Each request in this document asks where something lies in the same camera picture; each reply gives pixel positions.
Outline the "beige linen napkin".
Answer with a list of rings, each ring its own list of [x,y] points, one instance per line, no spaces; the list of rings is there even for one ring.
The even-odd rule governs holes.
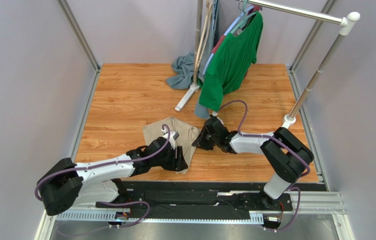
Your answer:
[[[151,123],[142,128],[146,145],[148,146],[157,138],[163,137],[163,135],[167,133],[168,129],[179,132],[179,137],[176,140],[176,143],[177,146],[183,147],[183,156],[189,167],[196,151],[196,147],[192,146],[192,142],[198,137],[200,130],[197,127],[185,123],[177,118],[168,117],[164,120]],[[174,172],[178,174],[186,174],[188,169]]]

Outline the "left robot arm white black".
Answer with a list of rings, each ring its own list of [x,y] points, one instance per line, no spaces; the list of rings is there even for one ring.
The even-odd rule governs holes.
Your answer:
[[[74,163],[69,157],[63,158],[37,181],[34,195],[49,216],[74,205],[111,203],[120,190],[115,183],[106,187],[105,182],[145,174],[153,167],[171,172],[188,169],[183,147],[176,144],[174,137],[160,136],[149,145],[97,162]]]

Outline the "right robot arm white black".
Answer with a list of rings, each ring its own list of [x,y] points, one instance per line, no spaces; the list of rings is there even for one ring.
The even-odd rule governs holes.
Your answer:
[[[229,131],[216,116],[204,122],[192,146],[207,151],[218,147],[230,154],[264,155],[274,170],[263,188],[264,196],[270,200],[279,199],[299,178],[307,175],[315,158],[312,151],[284,126],[267,134],[247,134],[240,130]]]

